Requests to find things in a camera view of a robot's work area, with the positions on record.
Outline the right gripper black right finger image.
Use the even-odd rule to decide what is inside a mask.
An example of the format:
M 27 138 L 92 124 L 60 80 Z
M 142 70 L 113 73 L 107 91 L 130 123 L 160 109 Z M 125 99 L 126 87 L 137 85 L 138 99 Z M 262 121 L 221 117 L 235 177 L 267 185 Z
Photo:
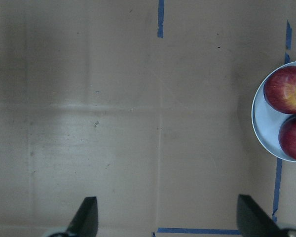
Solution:
M 285 237 L 274 221 L 262 210 L 250 195 L 239 195 L 236 223 L 243 237 Z

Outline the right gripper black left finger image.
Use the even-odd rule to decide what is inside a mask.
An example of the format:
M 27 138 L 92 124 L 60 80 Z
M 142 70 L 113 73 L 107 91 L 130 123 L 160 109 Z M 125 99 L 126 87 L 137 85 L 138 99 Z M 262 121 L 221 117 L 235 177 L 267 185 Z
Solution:
M 98 232 L 97 197 L 86 197 L 67 227 L 69 237 L 95 237 Z

